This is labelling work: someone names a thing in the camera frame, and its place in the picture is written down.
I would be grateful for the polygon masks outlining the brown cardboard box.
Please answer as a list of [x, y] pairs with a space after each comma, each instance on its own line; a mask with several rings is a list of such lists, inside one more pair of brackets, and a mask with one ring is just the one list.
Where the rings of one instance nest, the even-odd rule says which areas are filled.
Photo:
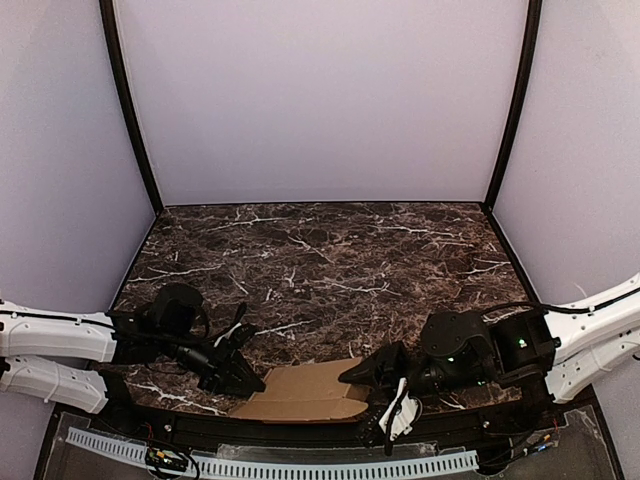
[[359, 357], [276, 367], [265, 390], [229, 412], [231, 418], [271, 424], [352, 422], [367, 408], [370, 388], [342, 383], [338, 377], [358, 365]]

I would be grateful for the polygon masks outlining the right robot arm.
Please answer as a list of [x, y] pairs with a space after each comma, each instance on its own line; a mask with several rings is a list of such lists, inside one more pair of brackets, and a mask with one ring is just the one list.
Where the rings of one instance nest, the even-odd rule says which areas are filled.
[[397, 341], [341, 373], [340, 382], [427, 396], [542, 381], [555, 402], [566, 403], [639, 349], [639, 278], [561, 306], [510, 302], [434, 313], [419, 340], [416, 360]]

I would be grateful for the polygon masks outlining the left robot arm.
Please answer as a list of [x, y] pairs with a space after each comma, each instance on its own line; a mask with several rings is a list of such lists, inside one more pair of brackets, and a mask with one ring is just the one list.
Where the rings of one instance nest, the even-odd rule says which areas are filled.
[[257, 329], [242, 321], [240, 304], [230, 326], [196, 335], [210, 325], [204, 299], [186, 284], [163, 286], [132, 311], [75, 314], [1, 304], [1, 389], [98, 414], [131, 404], [115, 372], [77, 370], [62, 358], [111, 365], [151, 364], [165, 356], [195, 374], [200, 390], [248, 398], [265, 384], [241, 353]]

